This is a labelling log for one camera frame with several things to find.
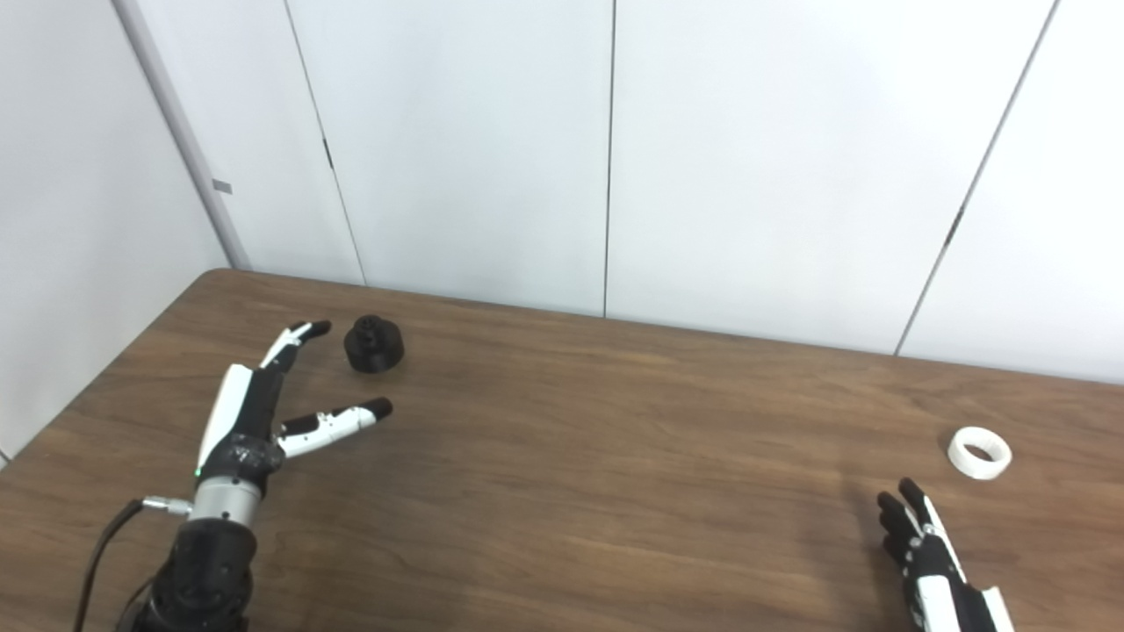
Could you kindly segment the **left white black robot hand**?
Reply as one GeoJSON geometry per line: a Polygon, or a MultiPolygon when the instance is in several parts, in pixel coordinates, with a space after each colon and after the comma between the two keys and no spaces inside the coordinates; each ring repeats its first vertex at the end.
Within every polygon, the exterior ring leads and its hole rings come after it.
{"type": "Polygon", "coordinates": [[[274,425],[277,403],[299,349],[330,327],[329,320],[298,320],[273,341],[260,364],[228,367],[200,444],[197,485],[237,478],[264,493],[269,477],[289,457],[308,455],[393,415],[390,399],[373,399],[274,425]]]}

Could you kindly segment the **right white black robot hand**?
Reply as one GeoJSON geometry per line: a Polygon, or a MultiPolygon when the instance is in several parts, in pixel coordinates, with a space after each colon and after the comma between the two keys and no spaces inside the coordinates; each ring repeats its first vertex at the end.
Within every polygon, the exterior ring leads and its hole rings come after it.
{"type": "Polygon", "coordinates": [[[897,493],[879,493],[883,551],[901,576],[904,603],[915,631],[1012,631],[1014,621],[998,587],[976,588],[927,493],[903,478],[897,493]]]}

